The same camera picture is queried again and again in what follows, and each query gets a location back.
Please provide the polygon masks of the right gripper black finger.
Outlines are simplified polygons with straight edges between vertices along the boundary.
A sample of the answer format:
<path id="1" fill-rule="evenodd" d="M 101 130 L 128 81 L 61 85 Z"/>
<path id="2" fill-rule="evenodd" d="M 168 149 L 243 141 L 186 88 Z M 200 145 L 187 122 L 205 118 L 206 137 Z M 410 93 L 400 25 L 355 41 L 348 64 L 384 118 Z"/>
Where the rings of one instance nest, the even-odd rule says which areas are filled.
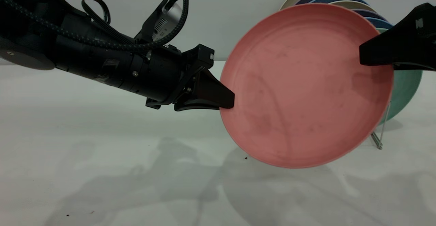
<path id="1" fill-rule="evenodd" d="M 411 71 L 411 70 L 436 71 L 436 69 L 433 69 L 428 66 L 411 65 L 411 64 L 394 64 L 393 68 L 396 71 Z"/>
<path id="2" fill-rule="evenodd" d="M 398 24 L 359 46 L 361 65 L 435 66 L 436 7 L 415 7 Z"/>

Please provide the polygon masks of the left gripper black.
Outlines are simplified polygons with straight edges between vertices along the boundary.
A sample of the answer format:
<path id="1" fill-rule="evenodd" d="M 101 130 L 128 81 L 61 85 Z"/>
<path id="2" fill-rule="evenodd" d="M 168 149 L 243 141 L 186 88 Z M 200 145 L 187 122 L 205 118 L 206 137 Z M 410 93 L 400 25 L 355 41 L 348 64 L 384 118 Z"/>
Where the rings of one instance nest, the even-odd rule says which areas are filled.
<path id="1" fill-rule="evenodd" d="M 214 63 L 214 50 L 210 47 L 199 44 L 181 52 L 172 45 L 161 46 L 150 50 L 147 60 L 135 77 L 135 93 L 147 98 L 147 107 L 159 109 L 174 103 L 198 72 L 194 101 L 175 102 L 175 111 L 234 107 L 235 94 L 209 70 L 203 70 Z"/>

